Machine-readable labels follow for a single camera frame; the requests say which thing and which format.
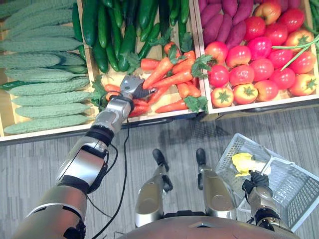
produce display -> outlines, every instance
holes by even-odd
[[[314,27],[295,0],[198,0],[208,80],[215,108],[313,94],[319,44],[318,3],[310,1]]]
[[[1,25],[0,50],[4,54],[0,55],[0,67],[6,68],[9,79],[0,89],[11,94],[19,119],[4,132],[54,129],[90,119],[84,116],[90,108],[84,103],[92,95],[83,91],[89,84],[84,46],[77,39],[78,32],[64,25],[72,22],[75,3],[14,0],[0,5],[5,11],[2,17],[8,16]]]
[[[156,91],[145,99],[134,100],[135,108],[129,117],[207,110],[207,99],[197,88],[197,77],[202,76],[201,70],[208,68],[207,62],[212,58],[196,59],[192,35],[187,32],[188,19],[188,0],[84,2],[83,39],[92,48],[93,60],[102,73],[94,79],[92,103],[99,109],[105,107],[111,96],[119,94],[124,75],[134,74],[145,78],[144,89]],[[171,40],[173,34],[178,36],[175,41]],[[148,57],[156,46],[162,48],[161,59]],[[123,77],[113,80],[113,75],[121,76],[121,72]],[[115,83],[105,82],[105,78]],[[177,102],[168,100],[167,105],[157,106],[167,92],[175,89],[180,96]]]

yellow object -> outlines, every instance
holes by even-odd
[[[239,174],[236,174],[236,177],[249,176],[249,170],[260,172],[265,166],[265,163],[253,160],[253,156],[250,153],[237,153],[231,159],[239,172]],[[271,168],[269,167],[266,169],[265,174],[268,175],[270,173]]]

wooden crate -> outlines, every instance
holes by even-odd
[[[83,12],[83,1],[77,0],[78,3],[78,10],[80,15],[80,20]],[[193,5],[193,0],[189,0],[189,8],[190,8],[190,17],[187,23],[187,31],[190,31],[193,33],[193,39],[194,39],[194,45],[195,45],[195,53],[196,56],[200,55],[200,48],[199,48],[199,39],[198,39],[198,32],[197,32],[197,22],[195,19],[195,7]],[[157,15],[156,22],[159,21],[159,14]],[[174,34],[172,37],[172,40],[178,43],[178,26],[176,25],[173,28]],[[5,32],[0,33],[0,37],[4,37]],[[94,79],[100,75],[101,73],[98,70],[98,67],[94,61],[94,58],[92,56],[92,48],[88,45],[85,46],[85,55],[87,59],[87,67],[88,67],[88,76],[90,79],[90,82],[94,81]],[[142,42],[137,43],[137,52],[141,49],[143,46]],[[148,57],[155,58],[155,59],[161,59],[161,47],[156,46],[153,47],[151,52],[149,53]],[[147,78],[149,74],[143,74],[143,78]],[[109,72],[107,74],[103,74],[102,83],[107,84],[115,84],[120,85],[122,79],[124,78],[125,73],[119,73],[115,72],[112,68],[110,68]],[[9,82],[12,79],[8,79],[6,75],[4,74],[4,69],[0,69],[0,84],[3,84],[5,82]],[[202,95],[205,96],[205,86],[204,86],[204,80],[200,80],[199,82],[200,89],[202,92]],[[93,88],[91,86],[87,87],[86,91],[93,91]],[[8,135],[4,133],[3,129],[9,125],[12,125],[14,123],[23,122],[26,120],[29,120],[28,118],[24,118],[21,116],[18,116],[15,113],[15,109],[18,107],[14,103],[11,102],[11,99],[14,96],[9,95],[7,92],[0,90],[0,142],[1,141],[17,141],[17,140],[32,140],[34,137],[45,137],[49,135],[57,135],[62,133],[68,133],[68,132],[77,132],[77,131],[85,131],[90,128],[91,123],[78,125],[78,126],[72,126],[72,127],[64,127],[64,128],[58,128],[58,129],[51,129],[51,130],[44,130],[44,131],[38,131],[38,132],[32,132],[32,133],[23,133],[23,134],[16,134],[16,135]],[[156,104],[152,105],[152,111],[149,112],[147,115],[140,116],[140,117],[134,117],[129,118],[129,122],[131,123],[151,123],[154,121],[161,122],[163,119],[171,118],[171,117],[189,117],[193,116],[194,113],[189,110],[183,110],[183,111],[176,111],[176,112],[170,112],[170,113],[162,113],[162,114],[156,114],[155,110],[162,105],[166,105],[172,102],[175,102],[180,99],[179,93],[177,91],[177,88],[171,87],[168,92],[157,102]],[[98,113],[97,107],[92,107],[87,112],[88,116],[94,117]]]
[[[193,6],[195,7],[195,19],[197,23],[197,31],[198,31],[198,40],[199,40],[199,52],[201,55],[205,54],[205,47],[204,47],[204,41],[203,41],[203,34],[202,34],[202,26],[201,26],[201,21],[200,21],[200,11],[199,11],[199,5],[198,5],[198,0],[193,0]],[[309,5],[309,0],[302,0],[301,4],[301,9],[305,12],[306,15],[306,23],[309,26],[313,25],[312,21],[312,14],[311,14],[311,9]],[[313,44],[311,48],[309,49],[314,55],[316,54],[316,47]],[[318,79],[319,78],[319,73],[318,73],[318,62],[315,63],[314,69],[310,72],[311,74],[314,74],[315,77]],[[206,92],[206,97],[208,99],[208,102],[211,102],[211,97],[210,93],[212,91],[212,87],[209,84],[208,79],[204,79],[204,86],[205,86],[205,92]],[[235,116],[243,116],[243,114],[238,114],[239,111],[245,111],[247,109],[253,109],[253,108],[264,108],[268,107],[270,108],[271,106],[277,106],[277,105],[282,105],[282,104],[289,104],[289,103],[297,103],[297,102],[316,102],[319,104],[319,84],[316,87],[316,90],[314,91],[313,94],[309,96],[300,96],[300,97],[293,97],[287,90],[280,90],[277,97],[274,98],[272,101],[268,102],[256,102],[256,103],[251,103],[247,105],[235,105],[232,104],[230,107],[225,107],[225,108],[214,108],[212,104],[208,104],[208,112],[209,115],[204,118],[204,120],[215,120],[219,118],[221,115],[224,114],[229,114],[229,113],[234,113],[233,117]]]

wooden bin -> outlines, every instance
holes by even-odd
[[[78,9],[79,9],[79,15],[80,20],[82,18],[82,12],[83,12],[83,4],[82,0],[77,0],[78,3]],[[190,17],[187,23],[187,31],[192,32],[193,39],[194,39],[194,45],[195,45],[195,53],[196,56],[200,55],[200,48],[199,48],[199,39],[198,39],[198,32],[197,32],[197,22],[195,19],[195,6],[193,5],[193,0],[189,0],[189,8],[190,8]],[[156,22],[159,21],[159,14],[157,15]],[[178,43],[178,26],[176,25],[173,28],[174,34],[172,37],[172,40]],[[4,37],[5,33],[0,33],[0,37]],[[87,59],[87,67],[88,67],[88,76],[91,82],[94,81],[94,79],[100,75],[100,72],[98,70],[98,67],[94,61],[94,58],[92,56],[92,48],[88,45],[85,46],[85,55]],[[137,42],[137,52],[141,49],[143,46],[142,42]],[[161,59],[161,47],[156,46],[153,47],[151,52],[149,53],[148,57],[155,58],[155,59]],[[142,77],[146,78],[149,74],[143,74]],[[110,68],[109,72],[107,74],[103,74],[102,83],[107,84],[115,84],[120,85],[122,79],[124,78],[125,73],[119,73],[115,72],[112,68]],[[12,79],[8,79],[6,75],[4,74],[4,69],[0,69],[0,84],[3,84],[5,82],[12,81]],[[202,95],[205,96],[205,87],[204,87],[204,80],[200,80],[199,82],[200,90],[202,92]],[[93,91],[93,88],[91,85],[86,89],[86,91]],[[44,130],[44,131],[38,131],[38,132],[32,132],[32,133],[23,133],[23,134],[15,134],[15,135],[8,135],[4,133],[3,129],[9,125],[12,125],[14,123],[23,122],[26,120],[29,120],[28,118],[24,118],[21,116],[18,116],[15,113],[15,109],[18,107],[14,103],[11,102],[11,99],[14,96],[8,94],[7,92],[0,90],[0,142],[8,142],[8,141],[32,141],[36,138],[48,138],[49,136],[56,136],[61,134],[70,134],[70,133],[77,133],[77,132],[83,132],[90,128],[91,123],[78,125],[78,126],[72,126],[72,127],[64,127],[64,128],[58,128],[58,129],[51,129],[51,130]],[[147,115],[140,116],[140,117],[134,117],[129,118],[130,124],[136,126],[136,125],[147,125],[151,123],[161,123],[166,122],[174,118],[189,118],[194,117],[196,113],[193,113],[189,110],[183,110],[183,111],[175,111],[175,112],[169,112],[169,113],[161,113],[156,114],[155,110],[162,105],[166,105],[172,102],[175,102],[180,99],[179,93],[177,91],[176,87],[171,87],[168,92],[160,99],[159,102],[152,105],[152,111],[149,112]],[[86,112],[88,116],[94,117],[98,113],[97,107],[92,107],[88,112]]]
[[[204,41],[203,41],[203,34],[202,34],[202,26],[200,21],[200,11],[199,11],[199,5],[198,0],[193,0],[193,6],[195,7],[195,19],[197,23],[197,31],[198,31],[198,39],[199,39],[199,49],[200,54],[205,54],[205,47],[204,47]],[[309,5],[309,0],[302,0],[301,3],[301,9],[304,11],[306,15],[306,23],[309,26],[313,25],[312,21],[312,14],[311,9]],[[310,51],[314,54],[316,54],[316,47],[313,44],[310,48]],[[314,74],[315,77],[319,78],[318,73],[318,62],[315,63],[314,69],[310,72],[311,74]],[[204,79],[204,85],[205,85],[205,91],[206,91],[206,97],[208,99],[208,102],[211,102],[210,93],[212,91],[212,87],[209,84],[208,79]],[[206,121],[220,119],[221,116],[224,116],[225,114],[228,114],[228,117],[237,117],[237,116],[245,116],[245,115],[251,115],[250,113],[245,112],[265,112],[265,111],[271,111],[275,109],[286,109],[288,107],[293,106],[306,106],[316,104],[318,106],[319,104],[319,84],[316,87],[316,90],[313,92],[313,94],[309,96],[300,96],[300,97],[292,97],[291,94],[287,90],[279,90],[279,93],[275,99],[272,101],[267,102],[257,102],[257,103],[251,103],[247,105],[234,105],[230,107],[225,108],[214,108],[212,104],[208,104],[208,112],[209,115],[204,118]]]

carrot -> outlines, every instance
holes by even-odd
[[[152,87],[154,83],[160,81],[172,68],[173,64],[170,62],[169,58],[163,58],[151,75],[144,81],[143,89]]]
[[[165,51],[166,54],[168,54],[171,46],[173,46],[173,45],[176,45],[175,42],[173,42],[173,41],[171,41],[171,42],[169,42],[168,44],[165,45],[164,51]],[[177,47],[176,58],[180,57],[180,56],[181,56],[181,52],[180,52],[179,48]]]
[[[200,90],[193,84],[188,85],[189,88],[189,95],[194,97],[200,97],[201,92]]]
[[[142,99],[134,99],[133,103],[135,106],[149,106],[149,104],[145,100],[142,100]]]
[[[153,93],[150,98],[149,98],[149,105],[154,104],[155,102],[157,102],[160,97],[168,90],[168,87],[162,87],[159,88],[155,93]]]
[[[187,58],[187,59],[196,59],[196,55],[195,55],[195,52],[194,51],[187,51],[184,53],[184,56]]]
[[[118,93],[118,92],[121,91],[121,89],[120,89],[119,86],[112,85],[112,84],[106,84],[106,85],[104,86],[104,90],[105,90],[106,92],[109,92],[109,93],[106,95],[106,97],[105,97],[107,101],[110,101],[110,97],[111,97],[111,96],[118,96],[118,95],[120,94],[120,93]]]
[[[149,107],[149,106],[135,106],[134,110],[129,114],[129,117],[140,116],[140,115],[146,113],[147,111],[149,111],[150,109],[151,109],[151,107]]]
[[[161,80],[160,82],[155,83],[153,87],[169,87],[174,84],[180,84],[186,81],[190,81],[191,79],[193,79],[193,76],[191,75],[190,70],[182,71],[178,72],[176,75],[172,75]]]
[[[189,95],[189,87],[186,83],[177,84],[178,92],[180,97],[183,99]]]
[[[155,112],[156,113],[165,113],[165,112],[171,112],[171,111],[182,111],[188,109],[186,103],[184,100],[179,100],[177,102],[174,102],[172,104],[159,107]]]
[[[173,74],[177,74],[178,72],[191,70],[191,66],[194,64],[194,59],[187,59],[175,66],[173,66]]]
[[[152,58],[143,58],[141,60],[141,69],[143,71],[151,71],[154,70],[158,65],[160,61]]]

